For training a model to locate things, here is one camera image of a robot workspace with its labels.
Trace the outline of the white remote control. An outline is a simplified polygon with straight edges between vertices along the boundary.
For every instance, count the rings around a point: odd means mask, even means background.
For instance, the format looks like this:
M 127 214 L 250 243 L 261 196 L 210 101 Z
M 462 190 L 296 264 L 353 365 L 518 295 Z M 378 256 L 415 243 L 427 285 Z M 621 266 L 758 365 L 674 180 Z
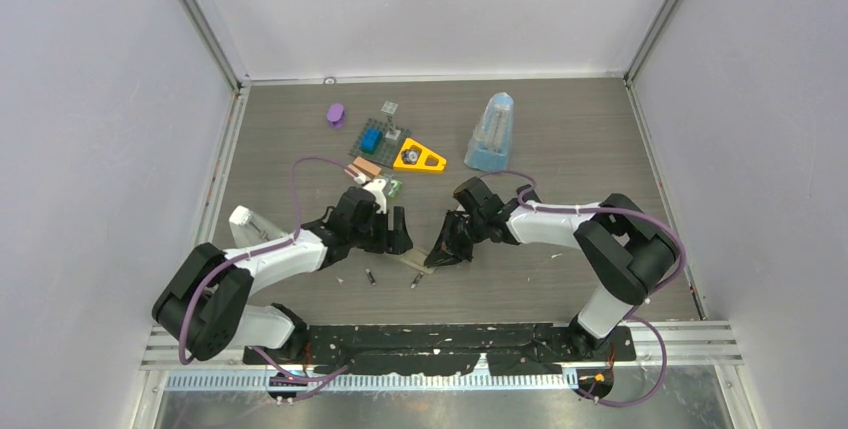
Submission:
M 425 273 L 432 274 L 435 269 L 425 265 L 427 254 L 418 248 L 412 248 L 399 257 L 399 260 L 411 268 Z

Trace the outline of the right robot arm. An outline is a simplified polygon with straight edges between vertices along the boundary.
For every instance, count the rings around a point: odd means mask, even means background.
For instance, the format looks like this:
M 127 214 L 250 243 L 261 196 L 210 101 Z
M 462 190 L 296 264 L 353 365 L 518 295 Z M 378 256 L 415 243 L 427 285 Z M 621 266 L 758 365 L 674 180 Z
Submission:
M 584 359 L 605 352 L 618 324 L 676 277 L 686 262 L 682 242 L 670 227 L 622 194 L 587 205 L 550 205 L 540 202 L 528 184 L 515 198 L 503 201 L 482 179 L 472 177 L 453 197 L 458 207 L 447 212 L 425 258 L 427 267 L 469 262 L 475 245 L 484 241 L 582 251 L 599 280 L 568 325 L 572 349 Z

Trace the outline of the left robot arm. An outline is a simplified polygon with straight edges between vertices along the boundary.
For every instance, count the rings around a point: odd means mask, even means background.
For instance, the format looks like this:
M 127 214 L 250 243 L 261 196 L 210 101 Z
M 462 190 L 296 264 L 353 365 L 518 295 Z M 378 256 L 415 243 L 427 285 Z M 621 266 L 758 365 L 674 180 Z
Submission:
M 413 247 L 402 206 L 390 208 L 374 189 L 349 187 L 338 203 L 297 231 L 241 249 L 195 246 L 151 309 L 178 343 L 181 363 L 207 361 L 231 346 L 267 348 L 280 361 L 298 361 L 307 347 L 294 316 L 250 304 L 261 290 L 323 270 L 351 250 L 403 255 Z

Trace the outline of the green monster toy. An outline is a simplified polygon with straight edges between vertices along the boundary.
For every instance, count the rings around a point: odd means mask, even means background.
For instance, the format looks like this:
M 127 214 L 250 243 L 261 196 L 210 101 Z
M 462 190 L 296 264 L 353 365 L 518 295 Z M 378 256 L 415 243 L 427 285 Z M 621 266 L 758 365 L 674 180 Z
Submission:
M 395 198 L 399 194 L 402 187 L 403 187 L 403 183 L 400 180 L 394 179 L 394 178 L 389 178 L 387 180 L 387 185 L 386 185 L 386 191 L 385 191 L 386 196 L 389 199 Z

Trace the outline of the tan wooden block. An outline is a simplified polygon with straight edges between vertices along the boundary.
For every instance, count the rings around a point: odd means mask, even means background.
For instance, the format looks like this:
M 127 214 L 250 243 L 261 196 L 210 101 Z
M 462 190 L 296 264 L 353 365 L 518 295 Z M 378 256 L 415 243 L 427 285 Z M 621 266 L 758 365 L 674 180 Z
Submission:
M 362 173 L 355 166 L 352 165 L 348 165 L 345 168 L 345 172 L 354 179 L 360 178 L 362 176 Z
M 378 177 L 381 175 L 382 169 L 380 166 L 375 163 L 364 159 L 362 157 L 356 157 L 353 160 L 353 165 L 360 170 L 361 172 L 367 174 L 369 177 Z

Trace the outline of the yellow triangular toy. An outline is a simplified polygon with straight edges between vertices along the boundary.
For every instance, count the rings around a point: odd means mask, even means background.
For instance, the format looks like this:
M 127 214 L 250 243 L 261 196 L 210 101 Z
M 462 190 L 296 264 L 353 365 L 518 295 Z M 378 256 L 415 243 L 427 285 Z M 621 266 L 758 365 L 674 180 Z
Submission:
M 445 171 L 447 163 L 446 158 L 408 137 L 401 145 L 392 167 L 399 171 L 438 174 Z

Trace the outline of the grey building brick plate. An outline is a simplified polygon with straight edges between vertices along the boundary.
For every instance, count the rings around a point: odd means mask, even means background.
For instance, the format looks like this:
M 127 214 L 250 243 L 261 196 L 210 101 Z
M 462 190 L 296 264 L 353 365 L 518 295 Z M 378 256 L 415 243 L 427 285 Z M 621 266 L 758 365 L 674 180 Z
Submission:
M 383 139 L 374 154 L 366 154 L 363 153 L 359 146 L 362 138 L 362 134 L 368 127 L 376 127 L 383 132 Z M 359 134 L 356 136 L 353 145 L 351 146 L 348 154 L 351 157 L 362 157 L 367 159 L 379 166 L 383 166 L 385 168 L 392 168 L 393 162 L 401 148 L 401 145 L 405 141 L 406 138 L 410 137 L 412 131 L 408 128 L 399 127 L 401 130 L 400 137 L 397 141 L 392 141 L 385 138 L 385 132 L 387 130 L 387 124 L 384 120 L 377 120 L 374 118 L 368 118 L 367 121 L 362 126 Z

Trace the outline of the blue translucent metronome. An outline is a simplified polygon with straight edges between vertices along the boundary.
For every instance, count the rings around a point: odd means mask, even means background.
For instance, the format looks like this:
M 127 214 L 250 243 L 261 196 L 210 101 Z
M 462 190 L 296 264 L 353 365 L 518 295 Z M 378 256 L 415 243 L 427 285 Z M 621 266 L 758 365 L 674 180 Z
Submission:
M 507 169 L 512 148 L 513 126 L 513 98 L 506 92 L 494 94 L 469 139 L 464 164 L 483 172 Z

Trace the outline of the blue building brick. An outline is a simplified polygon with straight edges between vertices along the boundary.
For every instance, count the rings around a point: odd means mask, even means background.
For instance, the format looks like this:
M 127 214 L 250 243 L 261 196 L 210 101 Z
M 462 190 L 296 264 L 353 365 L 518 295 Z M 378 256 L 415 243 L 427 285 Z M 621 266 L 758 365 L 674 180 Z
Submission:
M 383 132 L 376 127 L 368 127 L 362 134 L 360 150 L 366 154 L 374 154 L 383 139 Z

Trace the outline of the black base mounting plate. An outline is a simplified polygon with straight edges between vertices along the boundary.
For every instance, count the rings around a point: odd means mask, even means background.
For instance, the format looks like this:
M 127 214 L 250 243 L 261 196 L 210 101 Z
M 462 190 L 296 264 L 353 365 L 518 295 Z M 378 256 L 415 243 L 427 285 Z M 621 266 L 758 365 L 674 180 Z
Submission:
M 480 362 L 490 374 L 547 375 L 564 363 L 632 362 L 631 332 L 615 328 L 594 343 L 567 325 L 551 323 L 446 325 L 313 325 L 298 329 L 280 349 L 247 349 L 246 364 L 273 359 L 320 375 L 451 376 Z

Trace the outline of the purple cap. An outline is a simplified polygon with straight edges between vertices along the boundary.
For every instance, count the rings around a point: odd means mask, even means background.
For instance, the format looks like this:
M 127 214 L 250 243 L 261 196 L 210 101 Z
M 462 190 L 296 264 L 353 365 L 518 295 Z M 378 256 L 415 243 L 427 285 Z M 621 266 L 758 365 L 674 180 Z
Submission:
M 342 103 L 333 103 L 329 106 L 326 113 L 326 119 L 332 128 L 341 128 L 345 123 L 345 118 L 346 108 Z

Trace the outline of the grey brick post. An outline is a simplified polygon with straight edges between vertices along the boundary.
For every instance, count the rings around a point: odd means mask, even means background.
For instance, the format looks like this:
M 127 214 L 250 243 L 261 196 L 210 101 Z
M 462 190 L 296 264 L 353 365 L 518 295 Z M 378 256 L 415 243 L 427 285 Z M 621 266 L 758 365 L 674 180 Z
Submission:
M 392 141 L 397 141 L 401 134 L 401 130 L 394 120 L 397 109 L 398 104 L 392 101 L 385 101 L 381 108 L 381 112 L 386 116 L 387 130 L 385 132 L 385 138 Z

